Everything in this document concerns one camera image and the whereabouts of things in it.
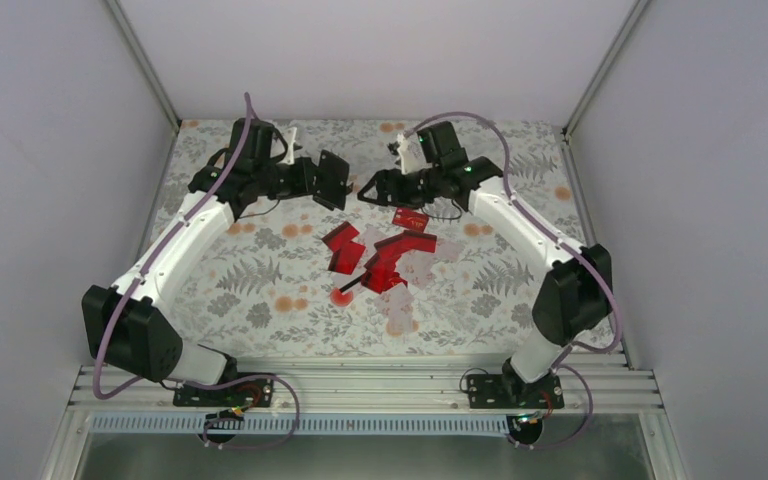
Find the red card pile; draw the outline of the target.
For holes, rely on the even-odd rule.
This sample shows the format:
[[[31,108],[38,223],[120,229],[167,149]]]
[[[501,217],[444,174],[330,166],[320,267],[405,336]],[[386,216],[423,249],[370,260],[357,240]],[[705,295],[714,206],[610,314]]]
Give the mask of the red card pile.
[[[401,277],[396,267],[400,255],[384,257],[375,254],[365,265],[365,272],[361,276],[361,284],[377,294],[384,293],[398,285],[407,285],[407,281]]]

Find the black leather card holder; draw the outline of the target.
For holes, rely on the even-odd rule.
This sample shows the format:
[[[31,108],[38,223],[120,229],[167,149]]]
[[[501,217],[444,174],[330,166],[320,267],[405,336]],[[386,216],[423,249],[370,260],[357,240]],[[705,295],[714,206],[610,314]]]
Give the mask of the black leather card holder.
[[[343,210],[350,190],[349,171],[347,161],[322,150],[314,179],[313,200],[329,210]]]

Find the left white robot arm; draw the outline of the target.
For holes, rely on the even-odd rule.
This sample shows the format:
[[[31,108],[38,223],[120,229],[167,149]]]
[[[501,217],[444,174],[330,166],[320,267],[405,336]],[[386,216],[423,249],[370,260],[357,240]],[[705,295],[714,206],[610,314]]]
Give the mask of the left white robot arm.
[[[209,246],[259,198],[283,200],[315,191],[316,166],[309,157],[291,164],[267,162],[253,172],[225,172],[214,163],[193,177],[176,216],[143,256],[107,288],[93,285],[81,306],[94,359],[93,391],[101,399],[102,369],[111,365],[136,380],[198,384],[215,405],[238,391],[228,355],[185,341],[172,325],[171,306]]]

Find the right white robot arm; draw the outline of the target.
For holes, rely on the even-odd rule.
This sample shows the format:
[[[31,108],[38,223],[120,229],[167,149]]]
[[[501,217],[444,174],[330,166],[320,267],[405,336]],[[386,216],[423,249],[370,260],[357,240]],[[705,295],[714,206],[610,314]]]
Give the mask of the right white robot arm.
[[[524,256],[542,282],[531,307],[532,330],[501,367],[501,391],[512,406],[525,407],[540,391],[549,391],[549,376],[576,338],[616,309],[609,252],[550,228],[533,209],[516,201],[502,169],[485,157],[408,174],[380,170],[359,190],[358,198],[414,209],[437,199],[452,200]]]

